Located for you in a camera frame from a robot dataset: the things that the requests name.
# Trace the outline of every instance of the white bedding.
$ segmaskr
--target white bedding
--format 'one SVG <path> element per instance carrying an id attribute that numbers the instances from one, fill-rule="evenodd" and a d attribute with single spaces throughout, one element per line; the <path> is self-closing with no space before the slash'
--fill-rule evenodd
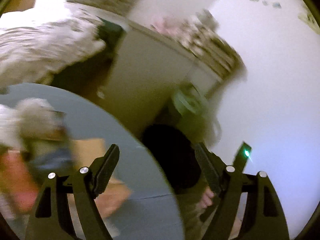
<path id="1" fill-rule="evenodd" d="M 101 21 L 83 9 L 30 9 L 0 18 L 0 87 L 50 83 L 52 75 L 105 48 Z"/>

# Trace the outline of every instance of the green led light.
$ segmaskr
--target green led light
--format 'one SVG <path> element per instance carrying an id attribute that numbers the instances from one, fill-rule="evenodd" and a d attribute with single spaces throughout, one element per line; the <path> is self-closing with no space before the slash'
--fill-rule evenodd
<path id="1" fill-rule="evenodd" d="M 244 150 L 244 154 L 249 157 L 250 156 L 250 152 L 248 150 Z"/>

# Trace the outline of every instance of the bed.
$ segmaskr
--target bed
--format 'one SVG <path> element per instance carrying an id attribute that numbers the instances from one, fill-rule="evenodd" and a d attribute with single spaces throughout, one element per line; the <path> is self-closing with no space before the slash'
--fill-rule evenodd
<path id="1" fill-rule="evenodd" d="M 77 7 L 9 12 L 0 19 L 0 88 L 41 83 L 78 93 L 108 68 L 121 26 Z"/>

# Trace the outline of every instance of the black clamp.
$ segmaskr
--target black clamp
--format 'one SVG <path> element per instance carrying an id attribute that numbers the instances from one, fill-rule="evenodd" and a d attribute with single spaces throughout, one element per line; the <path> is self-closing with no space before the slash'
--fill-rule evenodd
<path id="1" fill-rule="evenodd" d="M 67 194 L 74 194 L 79 220 L 87 240 L 112 240 L 94 199 L 103 193 L 119 160 L 119 147 L 111 145 L 103 157 L 71 176 L 50 173 L 33 206 L 25 240 L 72 240 L 76 236 Z"/>
<path id="2" fill-rule="evenodd" d="M 197 161 L 210 189 L 216 193 L 214 206 L 202 218 L 216 212 L 202 240 L 227 240 L 236 218 L 240 196 L 248 193 L 240 233 L 236 240 L 289 240 L 289 232 L 278 195 L 264 171 L 242 173 L 227 166 L 203 143 L 195 144 Z"/>

